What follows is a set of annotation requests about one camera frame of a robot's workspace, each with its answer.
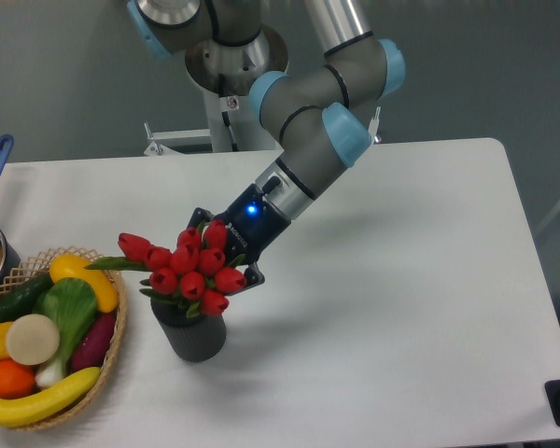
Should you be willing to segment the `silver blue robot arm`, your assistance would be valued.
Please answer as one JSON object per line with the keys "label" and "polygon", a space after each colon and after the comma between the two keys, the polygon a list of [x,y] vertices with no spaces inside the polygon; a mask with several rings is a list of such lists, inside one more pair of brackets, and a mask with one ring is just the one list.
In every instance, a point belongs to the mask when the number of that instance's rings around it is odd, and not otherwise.
{"label": "silver blue robot arm", "polygon": [[245,267],[246,284],[264,277],[262,251],[370,147],[373,134],[352,108],[398,89],[406,65],[398,47],[377,39],[357,1],[309,1],[306,9],[325,65],[294,79],[276,63],[273,31],[258,1],[131,1],[128,11],[156,54],[186,55],[193,81],[220,97],[244,96],[252,120],[280,146],[279,157],[226,211],[224,249]]}

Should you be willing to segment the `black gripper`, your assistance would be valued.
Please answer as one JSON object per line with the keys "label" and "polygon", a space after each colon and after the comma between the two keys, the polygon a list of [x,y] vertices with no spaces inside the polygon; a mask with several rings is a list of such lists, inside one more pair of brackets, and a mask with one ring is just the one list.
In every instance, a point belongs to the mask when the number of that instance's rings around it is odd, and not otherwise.
{"label": "black gripper", "polygon": [[251,184],[222,213],[214,215],[209,210],[196,207],[189,218],[187,227],[205,229],[215,218],[221,220],[227,229],[224,253],[227,261],[244,255],[242,266],[229,266],[232,271],[231,291],[235,295],[265,282],[265,276],[256,261],[262,251],[270,245],[290,224],[290,220],[277,212],[263,199],[263,193]]}

